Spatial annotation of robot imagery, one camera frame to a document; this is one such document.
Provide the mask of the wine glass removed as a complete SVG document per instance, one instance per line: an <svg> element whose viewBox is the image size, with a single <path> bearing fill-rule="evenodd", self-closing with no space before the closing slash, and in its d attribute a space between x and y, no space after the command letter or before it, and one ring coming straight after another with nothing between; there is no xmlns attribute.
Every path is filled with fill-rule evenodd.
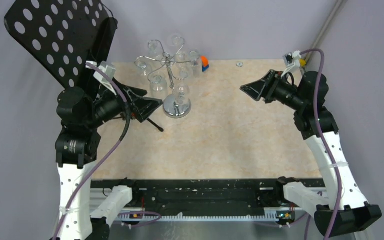
<svg viewBox="0 0 384 240"><path fill-rule="evenodd" d="M175 85L173 94L175 107L189 107L191 105L191 90L186 83L178 83Z"/></svg>
<svg viewBox="0 0 384 240"><path fill-rule="evenodd" d="M192 49L188 53L190 59L190 67L195 78L198 78L202 72L202 59L199 51Z"/></svg>
<svg viewBox="0 0 384 240"><path fill-rule="evenodd" d="M168 96L168 83L166 78L161 74L149 76L150 95L153 98L164 100Z"/></svg>

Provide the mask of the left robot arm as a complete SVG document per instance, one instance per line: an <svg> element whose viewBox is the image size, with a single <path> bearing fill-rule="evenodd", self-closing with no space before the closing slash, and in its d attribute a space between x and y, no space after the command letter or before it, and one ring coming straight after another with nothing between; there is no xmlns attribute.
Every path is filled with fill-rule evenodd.
<svg viewBox="0 0 384 240"><path fill-rule="evenodd" d="M105 90L102 97L79 86L63 90L58 98L57 115L62 130L55 142L56 164L60 181L58 223L52 235L54 240L106 240L116 217L116 209L140 202L140 193L134 188L119 188L111 194L104 207L90 214L91 177L121 145L131 122L147 121L163 104L161 99L147 96L144 89L116 83L116 92ZM101 136L99 127L123 116L124 128L120 137L98 159Z"/></svg>

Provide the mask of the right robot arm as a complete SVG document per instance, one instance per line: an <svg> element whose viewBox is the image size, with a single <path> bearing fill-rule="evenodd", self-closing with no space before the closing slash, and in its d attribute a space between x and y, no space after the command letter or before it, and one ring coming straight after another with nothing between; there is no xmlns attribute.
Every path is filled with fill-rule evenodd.
<svg viewBox="0 0 384 240"><path fill-rule="evenodd" d="M324 105L329 86L323 74L306 72L295 85L285 73L271 69L240 90L254 101L277 101L294 111L294 124L311 150L325 185L327 195L322 197L296 178L280 177L273 192L277 205L292 203L304 210L326 238L364 231L382 217L380 207L369 203L351 172L338 125Z"/></svg>

